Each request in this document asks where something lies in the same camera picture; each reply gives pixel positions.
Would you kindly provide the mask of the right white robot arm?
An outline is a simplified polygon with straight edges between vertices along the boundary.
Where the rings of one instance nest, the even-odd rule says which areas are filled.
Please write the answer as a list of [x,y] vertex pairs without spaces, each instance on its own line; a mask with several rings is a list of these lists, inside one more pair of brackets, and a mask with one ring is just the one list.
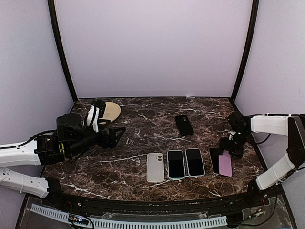
[[266,146],[257,143],[267,162],[268,169],[249,185],[243,203],[253,207],[266,190],[301,169],[305,162],[305,115],[304,114],[255,114],[244,116],[235,111],[228,117],[231,129],[219,144],[219,173],[230,176],[231,161],[241,159],[245,144],[253,134],[268,134],[271,142]]

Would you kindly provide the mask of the grey clear phone case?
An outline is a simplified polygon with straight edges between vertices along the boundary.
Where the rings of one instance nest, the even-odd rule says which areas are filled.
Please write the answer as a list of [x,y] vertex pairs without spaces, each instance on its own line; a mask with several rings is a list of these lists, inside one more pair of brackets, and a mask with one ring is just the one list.
[[164,181],[164,159],[161,153],[147,154],[146,179],[150,183],[161,183]]

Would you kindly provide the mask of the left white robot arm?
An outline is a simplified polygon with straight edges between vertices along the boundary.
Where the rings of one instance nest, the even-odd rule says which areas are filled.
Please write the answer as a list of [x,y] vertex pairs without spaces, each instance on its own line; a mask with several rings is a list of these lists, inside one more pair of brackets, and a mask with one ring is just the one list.
[[31,176],[22,169],[66,160],[74,163],[93,146],[115,148],[126,128],[110,128],[110,123],[110,120],[102,119],[97,125],[89,123],[84,126],[78,114],[65,114],[57,118],[55,130],[43,131],[25,142],[1,145],[1,187],[40,198],[48,197],[55,207],[63,208],[67,197],[61,193],[58,179]]

